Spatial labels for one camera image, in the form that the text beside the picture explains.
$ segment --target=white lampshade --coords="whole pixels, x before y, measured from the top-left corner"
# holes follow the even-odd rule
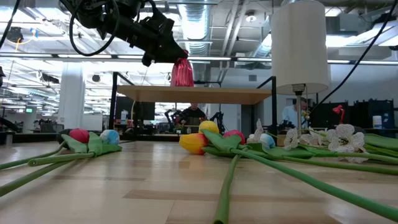
[[[318,1],[297,1],[281,7],[271,19],[272,75],[277,92],[294,95],[293,84],[308,93],[328,89],[325,7]]]

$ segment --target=lamp pole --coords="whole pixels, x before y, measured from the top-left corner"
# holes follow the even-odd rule
[[[305,90],[305,84],[294,84],[292,85],[293,92],[295,92],[297,96],[297,102],[296,102],[296,110],[297,110],[297,130],[298,130],[298,135],[301,133],[301,96]]]

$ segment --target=pink cloth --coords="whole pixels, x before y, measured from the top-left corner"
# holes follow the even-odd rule
[[[171,86],[193,86],[192,67],[187,59],[180,58],[174,64]]]

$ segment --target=wooden floor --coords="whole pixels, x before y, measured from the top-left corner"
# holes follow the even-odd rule
[[[0,163],[56,146],[1,148]],[[0,223],[211,223],[229,162],[191,155],[175,142],[123,144],[123,152],[67,164],[1,197]],[[284,164],[398,207],[396,176]],[[1,170],[0,184],[38,168]],[[230,223],[393,223],[247,159],[238,163],[231,194]]]

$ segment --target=green stem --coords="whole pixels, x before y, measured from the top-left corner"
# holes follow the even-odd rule
[[[365,144],[364,147],[366,149],[372,149],[372,150],[375,150],[377,152],[382,152],[382,153],[385,153],[385,154],[390,155],[390,156],[398,157],[398,152],[395,152],[395,151],[390,150],[390,149],[383,149],[383,148],[379,148],[379,147],[376,147],[376,146],[371,146],[369,144]]]
[[[60,166],[67,164],[68,162],[70,162],[70,161],[51,164],[49,166],[43,167],[35,172],[27,174],[27,175],[20,177],[8,184],[1,186],[0,187],[0,197],[8,194],[9,192],[12,192],[13,190],[15,190],[19,187],[22,187],[23,185],[29,183],[30,181],[32,181],[34,179],[37,179],[37,178],[43,176],[44,174],[50,172],[51,170],[54,170]]]
[[[288,156],[284,156],[283,160],[299,162],[299,163],[303,163],[303,164],[311,164],[311,165],[316,165],[316,166],[323,166],[323,167],[333,167],[333,168],[339,168],[339,169],[375,172],[375,173],[379,173],[379,174],[398,175],[398,170],[386,169],[386,168],[382,168],[382,167],[371,167],[371,166],[344,164],[344,163],[336,163],[336,162],[321,162],[321,161],[313,161],[313,160],[309,160],[309,159],[297,159],[297,158],[288,157]]]
[[[240,155],[235,155],[235,157],[232,159],[231,163],[229,164],[228,172],[225,175],[223,186],[221,187],[220,197],[218,198],[218,205],[213,224],[228,223],[229,190],[231,188],[231,183],[234,177],[234,170],[240,157],[241,157]]]
[[[42,155],[39,155],[39,156],[30,157],[30,158],[27,158],[27,159],[21,159],[21,160],[18,160],[18,161],[7,162],[7,163],[5,163],[5,164],[0,164],[0,170],[7,169],[7,168],[10,168],[10,167],[14,167],[14,166],[19,166],[19,165],[22,165],[22,164],[25,164],[25,163],[27,163],[27,162],[28,162],[29,160],[31,160],[31,159],[36,159],[36,158],[43,158],[43,157],[52,156],[52,155],[54,155],[54,154],[60,152],[65,144],[66,144],[66,142],[64,141],[64,142],[58,147],[57,150],[52,151],[52,152],[48,152],[48,153],[46,153],[46,154],[42,154]]]
[[[72,161],[75,159],[84,159],[94,157],[94,152],[89,153],[74,153],[70,155],[62,155],[62,156],[52,156],[47,158],[40,158],[40,159],[31,159],[27,164],[31,167],[40,166],[44,164],[51,164],[54,162],[65,162],[65,161]]]
[[[338,157],[361,157],[361,158],[368,158],[368,159],[375,159],[380,161],[389,162],[392,164],[398,164],[398,159],[389,156],[382,156],[370,153],[355,153],[355,152],[336,152],[335,153]]]
[[[237,149],[232,149],[231,152],[254,159],[255,161],[261,162],[261,163],[268,165],[272,168],[275,168],[285,174],[291,175],[292,177],[302,180],[305,183],[308,183],[309,185],[315,187],[318,190],[321,190],[321,191],[328,193],[332,196],[335,196],[342,200],[345,200],[346,202],[352,203],[361,208],[369,210],[370,212],[376,213],[382,217],[385,217],[385,218],[388,218],[395,222],[398,222],[398,209],[396,209],[394,207],[391,207],[389,205],[385,205],[385,204],[370,200],[368,198],[353,194],[351,192],[347,192],[345,190],[339,189],[330,184],[324,183],[320,180],[310,177],[307,174],[303,174],[297,170],[293,170],[291,168],[288,168],[288,167],[278,164],[276,162],[272,162],[268,159],[265,159],[265,158],[262,158],[259,156],[255,156],[250,153],[243,152],[243,151],[240,151]]]
[[[311,129],[307,129],[307,128],[303,128],[303,129],[300,129],[300,130],[301,131],[310,131],[310,132],[313,132],[315,134],[319,134],[320,136],[326,137],[326,134],[320,133],[320,132],[315,131],[315,130],[311,130]]]
[[[323,149],[324,151],[330,151],[327,147],[306,145],[306,144],[301,144],[301,143],[299,143],[298,145],[299,145],[299,146],[302,146],[302,147],[304,147],[304,148],[306,148],[306,147],[312,147],[312,148],[315,148],[315,149]]]
[[[279,138],[279,137],[276,136],[275,134],[271,134],[271,133],[266,133],[266,134],[269,134],[270,136],[275,137],[275,138]]]

